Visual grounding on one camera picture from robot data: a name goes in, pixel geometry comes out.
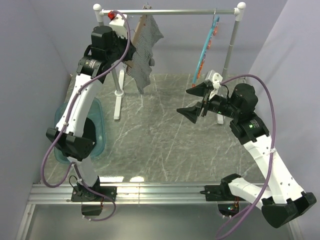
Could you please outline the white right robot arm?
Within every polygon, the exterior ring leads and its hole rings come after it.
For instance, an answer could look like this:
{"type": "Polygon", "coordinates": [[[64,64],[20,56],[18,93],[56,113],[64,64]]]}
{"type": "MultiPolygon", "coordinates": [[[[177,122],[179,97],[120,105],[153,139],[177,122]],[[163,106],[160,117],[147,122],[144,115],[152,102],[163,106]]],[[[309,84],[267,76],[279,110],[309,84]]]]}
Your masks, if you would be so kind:
{"type": "Polygon", "coordinates": [[[305,190],[291,175],[277,150],[272,147],[272,137],[261,118],[255,113],[258,97],[253,86],[239,83],[230,97],[216,94],[213,85],[203,82],[189,88],[186,93],[202,98],[192,107],[178,108],[177,112],[192,123],[199,116],[213,112],[231,118],[229,124],[234,136],[249,152],[263,177],[267,189],[257,203],[265,220],[279,228],[303,215],[317,201],[312,192],[305,190]]]}

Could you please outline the aluminium mounting rail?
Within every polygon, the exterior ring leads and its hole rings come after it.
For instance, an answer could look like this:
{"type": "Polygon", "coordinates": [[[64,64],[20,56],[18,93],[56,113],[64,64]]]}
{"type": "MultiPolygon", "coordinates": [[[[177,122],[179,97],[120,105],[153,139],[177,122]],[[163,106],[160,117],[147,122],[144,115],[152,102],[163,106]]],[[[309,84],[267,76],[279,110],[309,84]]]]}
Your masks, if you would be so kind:
{"type": "MultiPolygon", "coordinates": [[[[115,182],[102,183],[103,187],[116,187],[116,205],[191,205],[209,204],[200,191],[205,185],[216,185],[215,182],[115,182]]],[[[72,201],[73,188],[62,184],[57,188],[48,188],[34,184],[27,203],[30,205],[99,205],[96,202],[72,201]]]]}

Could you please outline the black clothes in basket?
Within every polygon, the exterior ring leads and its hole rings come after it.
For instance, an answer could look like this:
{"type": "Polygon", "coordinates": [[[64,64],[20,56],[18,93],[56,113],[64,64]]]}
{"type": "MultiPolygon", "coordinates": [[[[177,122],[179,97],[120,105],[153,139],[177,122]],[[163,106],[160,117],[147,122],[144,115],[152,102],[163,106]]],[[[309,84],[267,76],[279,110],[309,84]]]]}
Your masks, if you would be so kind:
{"type": "Polygon", "coordinates": [[[96,142],[97,142],[96,127],[94,122],[88,117],[86,118],[84,123],[82,137],[91,140],[93,146],[96,145],[96,142]]]}

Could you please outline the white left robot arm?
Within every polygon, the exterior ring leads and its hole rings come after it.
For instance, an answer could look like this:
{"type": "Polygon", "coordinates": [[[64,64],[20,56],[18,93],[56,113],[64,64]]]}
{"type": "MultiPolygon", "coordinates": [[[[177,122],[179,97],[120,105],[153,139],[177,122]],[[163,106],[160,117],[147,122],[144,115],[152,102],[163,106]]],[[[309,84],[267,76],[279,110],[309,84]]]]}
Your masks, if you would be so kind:
{"type": "Polygon", "coordinates": [[[88,113],[103,85],[106,75],[121,62],[131,60],[135,47],[131,43],[131,31],[127,26],[124,36],[110,26],[99,25],[91,32],[91,44],[79,60],[75,84],[66,109],[54,128],[48,128],[46,137],[51,145],[42,160],[41,181],[49,188],[62,183],[49,184],[45,178],[45,165],[49,154],[56,148],[67,157],[69,168],[77,175],[77,187],[89,201],[96,201],[101,195],[100,178],[94,170],[90,155],[96,144],[94,123],[88,113]]]}

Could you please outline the silver white clothes rack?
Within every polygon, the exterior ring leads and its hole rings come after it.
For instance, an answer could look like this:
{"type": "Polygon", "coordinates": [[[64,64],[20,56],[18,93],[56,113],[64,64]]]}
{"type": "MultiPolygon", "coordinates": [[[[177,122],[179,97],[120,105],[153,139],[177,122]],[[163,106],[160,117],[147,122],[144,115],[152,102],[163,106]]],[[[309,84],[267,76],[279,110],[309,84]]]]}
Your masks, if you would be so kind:
{"type": "Polygon", "coordinates": [[[145,108],[154,116],[176,114],[176,86],[183,76],[188,77],[187,86],[192,85],[196,67],[204,43],[213,22],[213,15],[219,15],[218,31],[212,38],[211,47],[206,52],[203,71],[215,70],[226,79],[233,45],[241,23],[246,3],[239,0],[228,9],[219,9],[214,2],[201,0],[151,0],[151,6],[140,9],[140,0],[111,0],[104,4],[96,17],[102,19],[108,11],[118,10],[140,18],[141,11],[152,15],[163,34],[153,47],[155,74],[153,91],[143,96],[145,108]]]}

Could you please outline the teal plastic basket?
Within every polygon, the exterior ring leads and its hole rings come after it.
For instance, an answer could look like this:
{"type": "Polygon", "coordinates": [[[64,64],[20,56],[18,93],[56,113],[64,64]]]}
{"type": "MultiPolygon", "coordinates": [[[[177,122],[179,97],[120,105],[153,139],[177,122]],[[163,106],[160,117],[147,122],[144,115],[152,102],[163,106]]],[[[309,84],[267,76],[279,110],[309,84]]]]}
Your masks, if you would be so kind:
{"type": "MultiPolygon", "coordinates": [[[[67,105],[68,103],[65,102],[56,110],[54,116],[54,125],[56,125],[61,119],[67,105]]],[[[89,127],[90,124],[92,126],[94,124],[95,127],[96,141],[93,146],[92,152],[90,153],[90,157],[94,159],[97,158],[100,154],[102,154],[106,145],[106,131],[103,109],[100,100],[98,100],[97,98],[94,98],[85,121],[83,135],[86,137],[89,137],[89,135],[93,136],[93,133],[89,134],[89,129],[93,130],[91,126],[89,127]]],[[[63,156],[63,153],[57,148],[54,148],[54,156],[59,163],[69,164],[67,157],[63,156]]]]}

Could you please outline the blue hanger with orange clips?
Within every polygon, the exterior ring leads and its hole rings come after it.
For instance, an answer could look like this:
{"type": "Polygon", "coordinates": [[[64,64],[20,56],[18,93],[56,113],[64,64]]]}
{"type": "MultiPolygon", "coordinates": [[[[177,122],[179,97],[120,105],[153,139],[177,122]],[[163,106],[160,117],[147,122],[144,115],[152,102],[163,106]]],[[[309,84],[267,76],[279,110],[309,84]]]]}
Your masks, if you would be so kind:
{"type": "Polygon", "coordinates": [[[220,21],[220,16],[216,15],[216,11],[215,11],[213,14],[213,18],[212,18],[212,25],[209,29],[208,34],[207,34],[206,40],[204,42],[204,45],[203,45],[203,48],[202,48],[202,51],[201,51],[201,54],[200,54],[200,57],[199,57],[199,60],[197,63],[197,67],[195,69],[195,73],[194,73],[193,80],[191,83],[192,88],[196,86],[196,82],[199,79],[199,77],[201,76],[201,71],[202,71],[203,66],[205,64],[207,50],[209,50],[211,48],[212,39],[214,36],[217,35],[217,32],[218,32],[219,21],[220,21]]]}

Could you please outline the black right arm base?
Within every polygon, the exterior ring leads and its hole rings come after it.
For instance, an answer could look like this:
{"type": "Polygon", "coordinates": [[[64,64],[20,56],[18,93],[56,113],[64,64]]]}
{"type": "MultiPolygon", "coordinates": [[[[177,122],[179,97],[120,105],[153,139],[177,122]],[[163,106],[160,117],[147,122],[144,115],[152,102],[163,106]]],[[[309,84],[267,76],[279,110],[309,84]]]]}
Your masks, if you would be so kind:
{"type": "Polygon", "coordinates": [[[217,202],[218,212],[223,218],[237,215],[240,212],[240,201],[244,201],[222,184],[205,185],[200,194],[205,195],[207,202],[217,202]]]}

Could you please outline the grey striped boxer underwear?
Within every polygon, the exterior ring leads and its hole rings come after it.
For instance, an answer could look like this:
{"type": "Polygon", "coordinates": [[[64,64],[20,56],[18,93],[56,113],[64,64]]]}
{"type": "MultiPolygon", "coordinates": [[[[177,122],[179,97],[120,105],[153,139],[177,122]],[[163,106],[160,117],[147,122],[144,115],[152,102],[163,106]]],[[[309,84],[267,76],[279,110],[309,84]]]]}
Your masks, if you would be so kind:
{"type": "Polygon", "coordinates": [[[144,94],[144,88],[151,84],[150,75],[155,65],[153,47],[164,36],[152,15],[146,15],[145,26],[137,42],[136,52],[133,54],[133,67],[126,73],[135,80],[139,93],[144,94]]]}

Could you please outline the beige clip hanger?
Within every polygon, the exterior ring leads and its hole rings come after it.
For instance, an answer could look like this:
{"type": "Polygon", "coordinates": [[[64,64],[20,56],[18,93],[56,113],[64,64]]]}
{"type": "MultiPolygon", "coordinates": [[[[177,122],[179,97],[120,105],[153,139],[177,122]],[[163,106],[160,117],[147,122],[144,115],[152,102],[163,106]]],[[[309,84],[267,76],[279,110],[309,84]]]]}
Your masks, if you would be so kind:
{"type": "MultiPolygon", "coordinates": [[[[139,22],[134,30],[134,36],[131,39],[131,43],[136,49],[138,49],[138,47],[137,47],[138,39],[142,33],[143,27],[145,26],[146,18],[147,18],[146,14],[143,14],[140,17],[139,22]]],[[[129,68],[132,68],[134,66],[134,63],[131,60],[126,61],[125,64],[126,64],[126,70],[128,70],[129,68]]]]}

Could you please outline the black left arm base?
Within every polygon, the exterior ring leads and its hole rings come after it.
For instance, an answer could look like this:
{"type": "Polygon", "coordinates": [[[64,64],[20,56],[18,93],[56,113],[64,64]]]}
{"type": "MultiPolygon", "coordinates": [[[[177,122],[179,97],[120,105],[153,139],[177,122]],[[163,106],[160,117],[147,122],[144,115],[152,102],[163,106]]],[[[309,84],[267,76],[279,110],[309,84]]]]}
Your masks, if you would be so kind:
{"type": "Polygon", "coordinates": [[[95,218],[92,219],[92,217],[98,217],[104,209],[106,210],[107,203],[113,205],[113,210],[106,218],[112,217],[116,212],[114,203],[117,196],[116,186],[101,186],[98,189],[99,194],[88,191],[82,185],[73,186],[72,188],[71,202],[81,203],[81,213],[85,218],[94,221],[95,218]]]}

